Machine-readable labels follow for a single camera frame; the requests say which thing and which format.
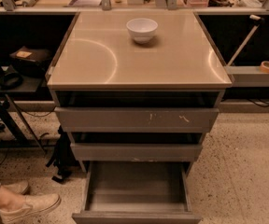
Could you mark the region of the grey drawer cabinet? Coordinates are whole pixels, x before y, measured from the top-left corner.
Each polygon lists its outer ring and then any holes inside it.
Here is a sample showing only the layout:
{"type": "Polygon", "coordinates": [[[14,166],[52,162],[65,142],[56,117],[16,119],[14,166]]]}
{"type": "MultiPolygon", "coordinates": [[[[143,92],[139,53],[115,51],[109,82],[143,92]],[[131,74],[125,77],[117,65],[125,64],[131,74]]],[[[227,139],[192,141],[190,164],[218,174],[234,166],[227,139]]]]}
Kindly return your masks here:
{"type": "MultiPolygon", "coordinates": [[[[219,109],[232,85],[202,24],[188,9],[84,10],[49,75],[56,107],[219,109]],[[134,42],[126,28],[136,18],[158,23],[146,44],[134,42]]],[[[202,145],[207,133],[67,132],[71,144],[107,145],[202,145]]]]}

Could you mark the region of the grey top drawer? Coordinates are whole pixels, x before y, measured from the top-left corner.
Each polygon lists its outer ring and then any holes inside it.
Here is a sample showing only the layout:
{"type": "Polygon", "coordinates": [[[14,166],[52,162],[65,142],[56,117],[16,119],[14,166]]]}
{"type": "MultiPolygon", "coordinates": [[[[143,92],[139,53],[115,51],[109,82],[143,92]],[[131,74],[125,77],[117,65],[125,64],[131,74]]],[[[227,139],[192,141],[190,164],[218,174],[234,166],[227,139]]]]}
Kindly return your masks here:
{"type": "Polygon", "coordinates": [[[85,108],[56,107],[66,132],[207,133],[217,108],[85,108]]]}

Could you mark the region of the grey middle drawer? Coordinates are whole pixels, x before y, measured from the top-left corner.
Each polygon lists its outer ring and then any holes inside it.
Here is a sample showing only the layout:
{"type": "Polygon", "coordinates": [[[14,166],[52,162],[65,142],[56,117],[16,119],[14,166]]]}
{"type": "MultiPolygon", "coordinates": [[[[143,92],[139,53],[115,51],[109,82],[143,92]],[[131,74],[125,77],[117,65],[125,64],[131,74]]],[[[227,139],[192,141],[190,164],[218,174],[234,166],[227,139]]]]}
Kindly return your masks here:
{"type": "Polygon", "coordinates": [[[78,161],[196,161],[201,145],[71,144],[78,161]]]}

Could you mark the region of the grey open bottom drawer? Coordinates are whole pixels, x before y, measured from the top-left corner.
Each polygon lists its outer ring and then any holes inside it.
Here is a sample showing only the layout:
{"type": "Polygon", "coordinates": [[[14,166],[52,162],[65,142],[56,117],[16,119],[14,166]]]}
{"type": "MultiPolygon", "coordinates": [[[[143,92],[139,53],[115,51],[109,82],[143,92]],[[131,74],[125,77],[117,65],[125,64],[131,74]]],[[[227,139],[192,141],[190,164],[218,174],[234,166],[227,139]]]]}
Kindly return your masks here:
{"type": "Polygon", "coordinates": [[[93,161],[77,224],[199,224],[182,162],[93,161]]]}

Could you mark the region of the white ceramic bowl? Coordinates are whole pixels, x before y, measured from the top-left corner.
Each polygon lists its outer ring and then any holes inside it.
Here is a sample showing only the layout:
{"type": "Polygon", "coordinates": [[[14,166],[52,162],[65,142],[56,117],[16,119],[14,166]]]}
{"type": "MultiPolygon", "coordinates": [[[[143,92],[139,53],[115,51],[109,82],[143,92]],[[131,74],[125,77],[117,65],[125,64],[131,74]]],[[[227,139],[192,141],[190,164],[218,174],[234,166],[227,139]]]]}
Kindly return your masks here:
{"type": "Polygon", "coordinates": [[[155,36],[158,23],[148,18],[136,18],[128,21],[126,28],[134,42],[146,44],[155,36]]]}

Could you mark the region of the black bag with label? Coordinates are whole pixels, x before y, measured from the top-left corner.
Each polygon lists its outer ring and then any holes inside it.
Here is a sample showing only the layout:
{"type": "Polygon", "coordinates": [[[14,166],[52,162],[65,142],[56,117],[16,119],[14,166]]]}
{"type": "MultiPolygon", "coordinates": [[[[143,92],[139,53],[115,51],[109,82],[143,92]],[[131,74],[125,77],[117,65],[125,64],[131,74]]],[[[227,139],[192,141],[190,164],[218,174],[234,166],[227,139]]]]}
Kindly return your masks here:
{"type": "Polygon", "coordinates": [[[28,49],[23,46],[9,57],[11,65],[20,74],[40,78],[45,76],[50,66],[52,53],[48,49],[28,49]]]}

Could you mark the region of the black stand with clamp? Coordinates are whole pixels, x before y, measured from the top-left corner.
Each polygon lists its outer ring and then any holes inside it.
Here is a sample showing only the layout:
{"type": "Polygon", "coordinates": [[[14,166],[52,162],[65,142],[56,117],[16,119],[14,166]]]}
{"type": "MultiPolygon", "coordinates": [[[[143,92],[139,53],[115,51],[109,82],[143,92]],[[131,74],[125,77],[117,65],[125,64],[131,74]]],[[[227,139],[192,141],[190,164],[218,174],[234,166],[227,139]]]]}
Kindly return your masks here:
{"type": "MultiPolygon", "coordinates": [[[[11,91],[14,91],[15,89],[20,88],[22,86],[23,86],[23,77],[19,73],[16,73],[11,67],[9,67],[7,71],[4,71],[0,66],[0,92],[2,92],[3,95],[6,97],[6,103],[14,107],[21,121],[23,122],[29,133],[33,136],[35,143],[43,150],[43,152],[46,152],[46,150],[43,148],[42,144],[36,137],[34,131],[26,121],[21,111],[19,110],[18,106],[14,103],[13,99],[8,95],[11,91]]],[[[6,124],[8,129],[11,131],[11,133],[14,135],[14,137],[20,144],[26,144],[26,145],[30,144],[25,135],[22,133],[19,126],[15,123],[14,119],[9,115],[7,109],[5,108],[4,105],[1,104],[1,102],[0,102],[0,119],[6,124]]]]}

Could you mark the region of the roll of masking tape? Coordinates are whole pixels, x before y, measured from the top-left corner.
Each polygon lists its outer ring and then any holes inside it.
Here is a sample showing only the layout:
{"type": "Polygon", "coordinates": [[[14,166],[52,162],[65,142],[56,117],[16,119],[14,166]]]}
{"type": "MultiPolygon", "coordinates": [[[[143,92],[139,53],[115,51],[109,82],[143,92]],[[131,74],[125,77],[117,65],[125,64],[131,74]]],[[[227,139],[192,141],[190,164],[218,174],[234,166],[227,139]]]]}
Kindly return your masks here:
{"type": "Polygon", "coordinates": [[[269,61],[261,62],[260,70],[266,74],[269,74],[269,61]]]}

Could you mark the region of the beige slip-on shoe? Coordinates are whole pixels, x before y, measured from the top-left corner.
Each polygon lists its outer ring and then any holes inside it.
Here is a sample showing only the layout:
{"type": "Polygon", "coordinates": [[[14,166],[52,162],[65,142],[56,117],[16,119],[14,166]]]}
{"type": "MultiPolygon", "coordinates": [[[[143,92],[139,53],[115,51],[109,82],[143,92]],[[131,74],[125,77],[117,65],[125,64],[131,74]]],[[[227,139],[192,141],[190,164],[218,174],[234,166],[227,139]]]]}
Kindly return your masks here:
{"type": "Polygon", "coordinates": [[[59,194],[47,194],[40,196],[24,196],[22,207],[14,211],[0,209],[0,217],[3,224],[16,224],[29,217],[45,215],[56,209],[61,203],[59,194]]]}

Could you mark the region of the person's leg in jeans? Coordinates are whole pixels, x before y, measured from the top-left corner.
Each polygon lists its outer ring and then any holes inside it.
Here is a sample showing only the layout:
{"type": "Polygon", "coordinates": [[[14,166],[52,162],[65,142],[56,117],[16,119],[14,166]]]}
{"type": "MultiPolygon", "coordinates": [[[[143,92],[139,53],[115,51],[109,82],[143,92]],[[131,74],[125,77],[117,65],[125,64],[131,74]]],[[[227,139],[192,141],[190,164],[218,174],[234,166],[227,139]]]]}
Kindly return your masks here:
{"type": "Polygon", "coordinates": [[[0,183],[0,210],[15,211],[22,208],[23,204],[23,195],[13,192],[0,183]]]}

